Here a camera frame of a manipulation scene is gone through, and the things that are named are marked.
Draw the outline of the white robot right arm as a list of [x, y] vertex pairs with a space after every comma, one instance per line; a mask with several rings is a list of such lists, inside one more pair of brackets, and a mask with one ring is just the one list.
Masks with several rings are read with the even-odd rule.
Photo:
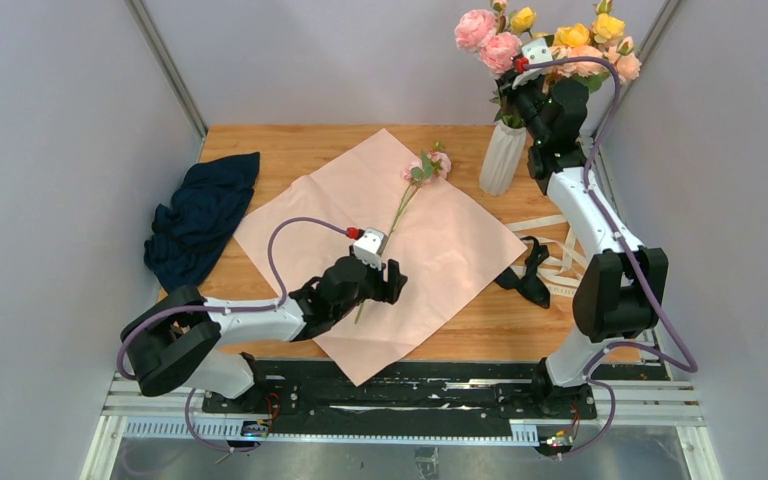
[[587, 262], [572, 302], [575, 325], [531, 381], [533, 408], [552, 418], [582, 398], [587, 375], [613, 344], [657, 325], [646, 294], [662, 299], [668, 258], [631, 234], [599, 189], [579, 142], [588, 88], [571, 78], [544, 83], [542, 74], [512, 70], [498, 85], [533, 139], [530, 177], [566, 217]]

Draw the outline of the pink paper flower wrap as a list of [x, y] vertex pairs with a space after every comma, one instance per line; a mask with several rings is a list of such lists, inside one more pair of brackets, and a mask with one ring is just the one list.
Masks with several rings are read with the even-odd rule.
[[[388, 233], [416, 156], [381, 130], [246, 214], [236, 242], [274, 289], [297, 289], [349, 251], [348, 226]], [[354, 384], [402, 359], [524, 252], [524, 244], [450, 179], [420, 188], [385, 255], [408, 277], [393, 304], [367, 303], [317, 344]]]

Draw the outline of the deep pink rose stem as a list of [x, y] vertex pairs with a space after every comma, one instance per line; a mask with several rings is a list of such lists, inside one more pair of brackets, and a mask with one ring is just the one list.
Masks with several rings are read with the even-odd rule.
[[521, 34], [508, 26], [508, 2], [490, 1], [465, 12], [454, 28], [456, 47], [476, 57], [495, 79], [511, 70], [522, 48]]

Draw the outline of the black printed ribbon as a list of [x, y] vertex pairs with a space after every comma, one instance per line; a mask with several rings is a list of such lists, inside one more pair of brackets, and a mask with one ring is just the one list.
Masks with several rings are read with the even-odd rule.
[[549, 258], [549, 249], [534, 236], [525, 236], [521, 241], [529, 243], [531, 247], [523, 263], [524, 272], [517, 274], [512, 267], [508, 267], [494, 279], [494, 283], [503, 290], [515, 290], [529, 302], [548, 309], [551, 305], [551, 294], [539, 278], [538, 270]]

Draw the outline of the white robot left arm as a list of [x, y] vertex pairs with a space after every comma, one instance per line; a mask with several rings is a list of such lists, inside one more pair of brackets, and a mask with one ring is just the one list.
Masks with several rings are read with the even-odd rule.
[[122, 330], [116, 368], [146, 397], [188, 386], [219, 393], [239, 411], [253, 413], [267, 390], [255, 377], [254, 361], [221, 347], [314, 339], [365, 301], [395, 304], [407, 282], [396, 260], [376, 269], [348, 255], [284, 299], [230, 302], [184, 286]]

